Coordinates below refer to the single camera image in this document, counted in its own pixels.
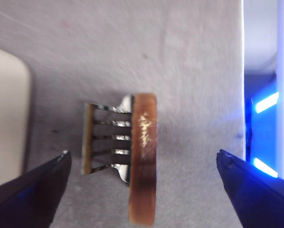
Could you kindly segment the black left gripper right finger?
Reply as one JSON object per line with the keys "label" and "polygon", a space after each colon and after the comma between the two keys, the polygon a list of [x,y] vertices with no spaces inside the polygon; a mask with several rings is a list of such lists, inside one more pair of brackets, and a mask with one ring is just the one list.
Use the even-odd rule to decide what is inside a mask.
{"label": "black left gripper right finger", "polygon": [[244,228],[284,228],[284,180],[220,150],[216,166]]}

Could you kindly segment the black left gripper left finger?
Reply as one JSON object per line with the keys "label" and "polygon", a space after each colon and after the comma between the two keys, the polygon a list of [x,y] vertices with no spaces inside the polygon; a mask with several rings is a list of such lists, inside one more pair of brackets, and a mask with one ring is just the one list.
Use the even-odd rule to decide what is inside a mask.
{"label": "black left gripper left finger", "polygon": [[0,228],[48,228],[65,192],[69,151],[0,185]]}

